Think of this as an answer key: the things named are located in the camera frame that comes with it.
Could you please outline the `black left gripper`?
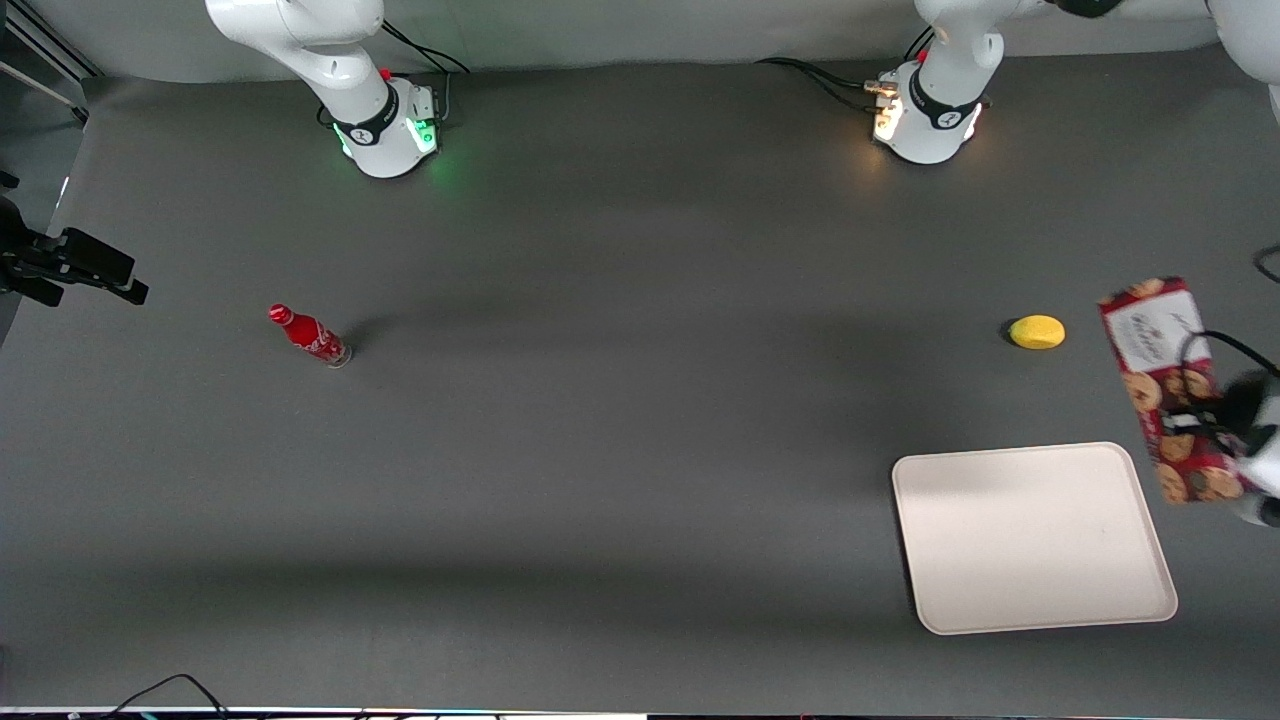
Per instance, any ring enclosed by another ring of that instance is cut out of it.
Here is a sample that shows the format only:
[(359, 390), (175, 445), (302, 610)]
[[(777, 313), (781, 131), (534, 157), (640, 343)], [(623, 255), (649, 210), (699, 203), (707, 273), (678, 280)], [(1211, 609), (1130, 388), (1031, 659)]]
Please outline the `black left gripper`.
[(1228, 432), (1243, 443), (1245, 454), (1257, 454), (1277, 433), (1277, 377), (1266, 370), (1245, 372), (1226, 386), (1217, 402), (1161, 407), (1160, 429), (1166, 437)]

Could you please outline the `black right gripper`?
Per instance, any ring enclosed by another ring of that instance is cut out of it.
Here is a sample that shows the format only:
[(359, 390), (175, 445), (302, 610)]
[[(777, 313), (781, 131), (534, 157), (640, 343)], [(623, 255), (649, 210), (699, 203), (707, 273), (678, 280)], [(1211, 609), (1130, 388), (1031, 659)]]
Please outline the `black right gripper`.
[(3, 299), (29, 299), (46, 307), (58, 307), (64, 288), (55, 283), (67, 265), (72, 272), (64, 284), (83, 284), (106, 291), (125, 302), (141, 306), (150, 287), (134, 278), (134, 259), (77, 228), (61, 234), (45, 234), (29, 228), (19, 208), (1, 197), (1, 295)]

